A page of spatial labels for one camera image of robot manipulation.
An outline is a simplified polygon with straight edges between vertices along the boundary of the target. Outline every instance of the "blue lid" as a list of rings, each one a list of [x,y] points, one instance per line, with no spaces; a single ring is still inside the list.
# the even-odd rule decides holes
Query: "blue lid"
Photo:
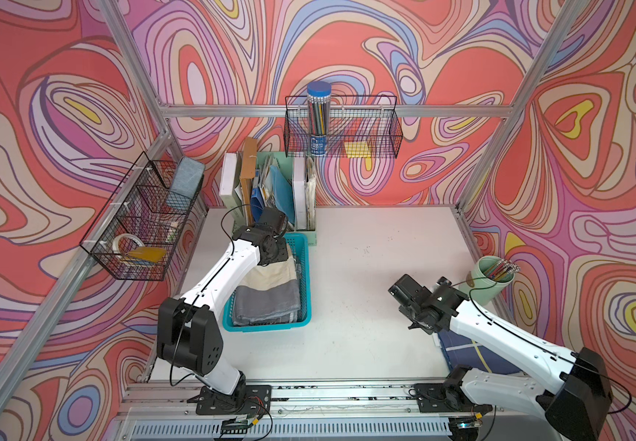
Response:
[[[330,96],[331,85],[325,81],[311,81],[306,87],[308,88],[308,94],[312,97]]]

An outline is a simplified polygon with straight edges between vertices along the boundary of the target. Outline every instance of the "white table surface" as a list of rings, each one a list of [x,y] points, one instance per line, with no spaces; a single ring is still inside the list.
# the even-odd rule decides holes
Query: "white table surface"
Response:
[[[225,251],[225,209],[210,209],[183,291]],[[225,228],[232,227],[232,216]],[[431,336],[410,322],[387,289],[404,274],[431,288],[460,282],[473,261],[448,207],[326,207],[310,247],[312,320],[284,331],[228,332],[224,354],[252,380],[373,380],[445,377]],[[157,360],[152,380],[168,380]],[[184,372],[174,369],[173,377]]]

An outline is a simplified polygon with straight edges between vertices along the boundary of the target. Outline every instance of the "wire basket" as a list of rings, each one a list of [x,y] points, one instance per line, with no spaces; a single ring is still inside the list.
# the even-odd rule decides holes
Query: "wire basket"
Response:
[[[170,191],[175,170],[173,161],[148,161],[110,224],[92,249],[86,249],[115,279],[164,280],[202,187],[201,179],[192,198]],[[140,246],[154,248],[156,258],[129,254]]]
[[[301,279],[298,283],[298,291],[301,298],[301,310],[294,323],[266,323],[263,325],[236,326],[232,320],[232,313],[235,306],[235,295],[229,298],[225,304],[223,313],[223,327],[230,332],[255,332],[255,331],[277,331],[289,330],[293,327],[301,327],[311,321],[311,274],[308,262],[308,239],[305,234],[286,233],[286,244],[291,247],[291,254],[296,259],[296,263],[301,266]]]
[[[286,97],[283,141],[286,156],[348,158],[396,158],[403,132],[396,116],[396,97],[391,95],[333,96],[324,154],[311,150],[316,136],[310,132],[305,96]]]

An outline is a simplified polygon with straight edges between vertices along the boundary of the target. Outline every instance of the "book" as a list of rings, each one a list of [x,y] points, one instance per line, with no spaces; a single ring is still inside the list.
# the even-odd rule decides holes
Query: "book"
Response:
[[[303,156],[293,158],[293,208],[296,212],[296,230],[308,229],[308,211],[306,206],[306,159]]]
[[[237,153],[226,153],[223,158],[223,169],[220,172],[220,199],[225,204],[225,208],[232,209],[235,228],[246,225],[243,210],[237,208],[242,205],[242,199],[235,192],[235,187],[240,185],[241,164]]]
[[[255,170],[254,181],[252,181],[252,197],[250,198],[250,208],[255,220],[259,220],[264,211],[264,198],[260,190],[260,171]]]
[[[252,200],[252,187],[254,177],[257,172],[257,140],[253,137],[246,137],[243,143],[242,167],[240,168],[240,185],[242,186],[242,203],[244,207],[244,217],[248,226],[254,225],[254,217],[250,208]]]
[[[316,185],[318,173],[313,158],[306,159],[306,207],[308,211],[308,230],[316,228]]]

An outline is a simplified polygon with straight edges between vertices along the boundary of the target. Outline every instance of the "yellow sticky notes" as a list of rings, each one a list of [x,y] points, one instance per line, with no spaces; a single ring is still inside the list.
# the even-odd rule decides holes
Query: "yellow sticky notes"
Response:
[[[354,143],[344,143],[345,154],[348,158],[368,158],[372,157],[369,152],[369,145],[366,141],[356,141]]]
[[[166,255],[166,250],[155,246],[140,246],[127,253],[130,258],[146,260],[147,262],[159,263]]]

